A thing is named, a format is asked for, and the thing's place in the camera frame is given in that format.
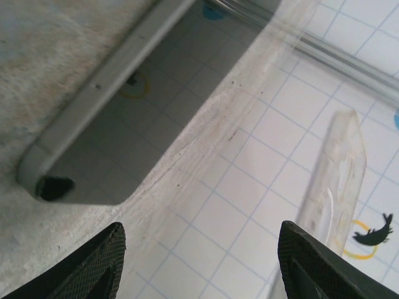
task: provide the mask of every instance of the transparent plastic piece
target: transparent plastic piece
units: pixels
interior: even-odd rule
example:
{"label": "transparent plastic piece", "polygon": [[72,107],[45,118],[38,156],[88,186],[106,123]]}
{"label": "transparent plastic piece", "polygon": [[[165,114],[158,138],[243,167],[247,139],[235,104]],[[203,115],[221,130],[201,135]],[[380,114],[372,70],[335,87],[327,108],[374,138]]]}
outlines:
{"label": "transparent plastic piece", "polygon": [[[366,170],[366,152],[355,111],[337,112],[296,223],[342,255]],[[280,270],[268,299],[287,298]]]}

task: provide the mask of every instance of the clear plastic container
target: clear plastic container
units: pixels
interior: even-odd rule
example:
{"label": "clear plastic container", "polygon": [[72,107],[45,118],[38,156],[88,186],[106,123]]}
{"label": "clear plastic container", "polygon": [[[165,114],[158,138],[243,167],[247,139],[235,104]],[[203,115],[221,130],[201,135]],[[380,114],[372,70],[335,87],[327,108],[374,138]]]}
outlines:
{"label": "clear plastic container", "polygon": [[[342,255],[366,170],[366,152],[355,111],[337,112],[296,223],[338,255]],[[278,271],[268,296],[287,298]]]}

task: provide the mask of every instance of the black bird sticker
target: black bird sticker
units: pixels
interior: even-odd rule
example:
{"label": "black bird sticker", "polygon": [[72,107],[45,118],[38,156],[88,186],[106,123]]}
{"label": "black bird sticker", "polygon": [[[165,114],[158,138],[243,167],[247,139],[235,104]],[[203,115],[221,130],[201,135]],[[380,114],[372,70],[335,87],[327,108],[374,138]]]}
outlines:
{"label": "black bird sticker", "polygon": [[376,246],[381,243],[386,243],[389,240],[388,235],[393,232],[393,229],[390,227],[393,219],[393,214],[390,214],[389,216],[383,214],[383,217],[385,220],[385,225],[381,229],[369,229],[367,234],[365,235],[359,232],[355,232],[353,238],[358,243],[366,246]]}

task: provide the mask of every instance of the floor tile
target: floor tile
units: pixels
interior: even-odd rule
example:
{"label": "floor tile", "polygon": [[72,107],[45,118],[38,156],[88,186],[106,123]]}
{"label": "floor tile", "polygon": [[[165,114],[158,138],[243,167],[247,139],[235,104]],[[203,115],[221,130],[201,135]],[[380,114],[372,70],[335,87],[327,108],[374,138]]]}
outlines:
{"label": "floor tile", "polygon": [[203,64],[176,47],[166,55],[160,68],[180,84],[188,83]]}
{"label": "floor tile", "polygon": [[289,156],[305,134],[305,129],[284,115],[268,109],[252,135],[274,150]]}
{"label": "floor tile", "polygon": [[263,279],[230,256],[223,261],[212,282],[231,299],[255,298],[264,285]]}
{"label": "floor tile", "polygon": [[246,219],[234,207],[213,194],[194,220],[193,225],[227,250],[244,227]]}
{"label": "floor tile", "polygon": [[343,80],[342,75],[310,59],[301,59],[292,74],[328,95],[333,95]]}
{"label": "floor tile", "polygon": [[180,125],[162,114],[151,124],[143,136],[156,149],[166,151],[182,129]]}
{"label": "floor tile", "polygon": [[231,137],[230,141],[228,141],[220,155],[226,160],[232,161],[241,151],[241,148],[247,141],[248,136],[248,133],[238,129]]}
{"label": "floor tile", "polygon": [[399,294],[399,272],[394,269],[390,269],[387,276],[383,280],[383,284],[393,290],[395,293]]}
{"label": "floor tile", "polygon": [[[356,248],[355,245],[349,242],[347,242],[347,244],[345,245],[345,249],[354,254],[360,254],[360,255],[366,254],[365,252],[357,251],[358,248]],[[375,279],[378,282],[381,281],[385,272],[387,271],[387,266],[381,263],[377,259],[368,259],[367,261],[364,261],[364,260],[352,259],[350,257],[347,257],[346,255],[343,255],[342,258],[346,260],[348,263],[350,263],[352,266],[356,267],[358,270],[362,271],[364,274],[368,275],[369,277]]]}
{"label": "floor tile", "polygon": [[114,161],[106,157],[91,144],[84,145],[72,161],[74,169],[90,179],[94,184],[99,183],[114,167]]}
{"label": "floor tile", "polygon": [[240,20],[236,19],[233,16],[229,16],[227,14],[221,20],[207,20],[205,18],[204,20],[207,23],[211,24],[212,26],[215,26],[216,28],[227,33],[227,35],[229,36],[231,35],[232,32],[238,30],[239,26],[243,24]]}
{"label": "floor tile", "polygon": [[209,61],[208,65],[219,74],[227,75],[246,50],[247,47],[243,43],[235,39],[229,39]]}
{"label": "floor tile", "polygon": [[385,176],[399,184],[399,153],[396,153],[394,159],[385,172]]}
{"label": "floor tile", "polygon": [[120,156],[126,147],[134,145],[138,139],[138,133],[116,117],[93,133],[90,134],[89,141],[107,157]]}
{"label": "floor tile", "polygon": [[349,0],[342,6],[341,11],[373,27],[378,27],[397,4],[396,0],[385,0],[382,3],[373,0]]}
{"label": "floor tile", "polygon": [[251,45],[259,34],[259,29],[241,23],[239,27],[232,33],[233,37],[242,42],[244,45]]}
{"label": "floor tile", "polygon": [[183,88],[166,73],[158,69],[153,70],[148,76],[148,83],[150,84],[150,91],[145,99],[158,109],[164,109]]}
{"label": "floor tile", "polygon": [[228,297],[226,297],[226,295],[224,295],[217,288],[213,287],[212,285],[208,285],[200,299],[228,299]]}
{"label": "floor tile", "polygon": [[154,65],[160,65],[165,60],[165,57],[170,53],[172,48],[172,44],[163,40],[158,46],[155,47],[155,49],[152,50],[147,59]]}
{"label": "floor tile", "polygon": [[306,133],[304,139],[293,152],[291,159],[299,165],[312,171],[319,157],[323,141],[313,134]]}
{"label": "floor tile", "polygon": [[169,251],[154,240],[148,253],[151,258],[138,266],[137,273],[146,280],[151,279],[168,254]]}
{"label": "floor tile", "polygon": [[252,218],[275,236],[285,220],[295,221],[298,208],[273,191],[268,191]]}
{"label": "floor tile", "polygon": [[269,296],[270,289],[271,289],[270,284],[265,285],[265,287],[263,288],[262,292],[259,294],[257,299],[267,299],[267,296]]}
{"label": "floor tile", "polygon": [[264,185],[270,186],[286,161],[281,154],[250,137],[234,163]]}
{"label": "floor tile", "polygon": [[[338,102],[335,99],[331,99],[328,104],[323,108],[320,115],[317,117],[314,124],[311,126],[310,131],[318,136],[319,138],[325,138],[327,130],[330,128],[333,116],[340,111],[349,112],[352,110],[351,107]],[[357,113],[359,121],[363,119],[363,115]]]}
{"label": "floor tile", "polygon": [[124,99],[115,114],[130,128],[142,134],[158,116],[159,110],[143,100]]}
{"label": "floor tile", "polygon": [[[369,226],[370,229],[375,229],[376,232],[382,229],[386,223],[381,213],[376,212],[367,206],[364,208],[363,212],[360,214],[360,217],[358,219],[367,226]],[[378,245],[378,249],[375,254],[376,257],[379,257],[381,260],[383,260],[388,264],[391,264],[393,262],[393,259],[395,258],[399,249],[399,236],[398,234],[395,233],[395,231],[399,232],[399,225],[391,223],[390,227],[392,228],[393,233],[387,235],[387,238],[389,240],[387,240],[386,243],[381,243]],[[367,231],[362,230],[360,227],[358,227],[357,229],[358,232],[363,235],[367,233]],[[364,246],[360,244],[360,247],[364,248],[365,251],[367,249],[371,250],[370,246]]]}
{"label": "floor tile", "polygon": [[185,14],[168,33],[165,40],[171,44],[178,43],[199,22],[202,20],[195,14]]}
{"label": "floor tile", "polygon": [[368,118],[362,124],[362,134],[367,153],[367,165],[382,173],[399,148],[399,136]]}
{"label": "floor tile", "polygon": [[179,41],[178,47],[207,63],[227,43],[229,36],[207,22],[197,22]]}
{"label": "floor tile", "polygon": [[289,74],[281,69],[273,69],[257,96],[265,103],[270,104],[286,82],[288,76]]}
{"label": "floor tile", "polygon": [[167,298],[198,298],[206,281],[174,255],[170,255],[151,283]]}
{"label": "floor tile", "polygon": [[140,182],[124,171],[120,166],[112,170],[101,180],[100,189],[117,204],[125,201],[136,190]]}
{"label": "floor tile", "polygon": [[398,184],[383,178],[371,195],[368,205],[381,214],[393,213],[393,215],[399,215],[397,194],[399,194]]}
{"label": "floor tile", "polygon": [[218,155],[201,181],[209,188],[214,189],[218,185],[230,165],[231,163],[229,161]]}
{"label": "floor tile", "polygon": [[399,254],[397,252],[397,255],[392,263],[392,267],[395,268],[395,270],[399,270]]}
{"label": "floor tile", "polygon": [[317,6],[316,12],[313,18],[306,26],[306,30],[315,34],[316,36],[323,37],[327,32],[331,22],[333,21],[336,11],[323,5]]}
{"label": "floor tile", "polygon": [[359,201],[366,203],[371,193],[373,192],[375,186],[380,180],[381,175],[372,171],[370,168],[366,168],[366,172],[363,178],[363,184],[360,189]]}
{"label": "floor tile", "polygon": [[222,248],[192,227],[185,232],[173,252],[207,279],[211,278],[225,255]]}
{"label": "floor tile", "polygon": [[126,276],[124,276],[124,275],[125,275],[125,272],[122,272],[122,279],[119,284],[117,298],[118,299],[136,298],[137,295],[145,287],[146,282],[144,281],[144,279],[142,279],[136,273],[131,273]]}
{"label": "floor tile", "polygon": [[203,183],[197,182],[183,207],[178,211],[178,214],[186,221],[191,222],[197,213],[202,208],[203,204],[211,195],[212,190],[206,187]]}
{"label": "floor tile", "polygon": [[390,34],[391,36],[395,36],[399,39],[398,32],[398,20],[399,20],[399,7],[397,7],[393,13],[388,17],[388,19],[381,25],[380,29]]}
{"label": "floor tile", "polygon": [[349,54],[354,54],[373,34],[374,30],[372,26],[343,14],[338,14],[324,38],[334,46]]}
{"label": "floor tile", "polygon": [[266,192],[266,187],[237,167],[230,167],[216,192],[245,215],[251,215]]}
{"label": "floor tile", "polygon": [[267,105],[260,100],[257,100],[252,110],[245,116],[243,122],[240,124],[240,128],[245,132],[252,132],[255,126],[263,116],[267,109]]}
{"label": "floor tile", "polygon": [[271,189],[278,195],[284,196],[293,205],[299,207],[305,195],[309,179],[310,172],[288,161],[274,181]]}
{"label": "floor tile", "polygon": [[194,93],[183,89],[165,108],[165,113],[181,126],[186,126],[202,106],[202,101]]}
{"label": "floor tile", "polygon": [[172,249],[180,240],[188,224],[178,215],[171,216],[170,222],[166,224],[166,229],[158,241],[166,248]]}
{"label": "floor tile", "polygon": [[125,149],[117,162],[135,179],[141,181],[158,162],[161,155],[162,153],[158,149],[140,138],[133,147]]}
{"label": "floor tile", "polygon": [[219,85],[223,77],[206,65],[192,78],[186,87],[205,101]]}
{"label": "floor tile", "polygon": [[363,114],[366,114],[375,103],[375,97],[369,91],[351,81],[343,83],[334,97]]}
{"label": "floor tile", "polygon": [[277,239],[255,222],[249,221],[230,254],[267,280],[277,263]]}
{"label": "floor tile", "polygon": [[157,290],[155,290],[150,285],[147,285],[137,299],[164,299],[164,298],[165,297],[162,296]]}
{"label": "floor tile", "polygon": [[394,121],[395,112],[396,111],[393,107],[390,107],[383,102],[376,102],[367,116],[379,123],[382,123],[389,129],[396,131],[397,127]]}
{"label": "floor tile", "polygon": [[328,100],[328,95],[299,79],[289,77],[272,106],[296,123],[308,128]]}

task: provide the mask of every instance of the scratched plastic surface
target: scratched plastic surface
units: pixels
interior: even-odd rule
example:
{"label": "scratched plastic surface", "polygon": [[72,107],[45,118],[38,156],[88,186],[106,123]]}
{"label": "scratched plastic surface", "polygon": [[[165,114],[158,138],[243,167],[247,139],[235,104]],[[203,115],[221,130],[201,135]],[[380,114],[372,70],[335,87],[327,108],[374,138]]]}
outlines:
{"label": "scratched plastic surface", "polygon": [[[357,114],[337,112],[296,223],[338,255],[344,251],[365,169],[366,152]],[[268,298],[287,298],[280,271]]]}

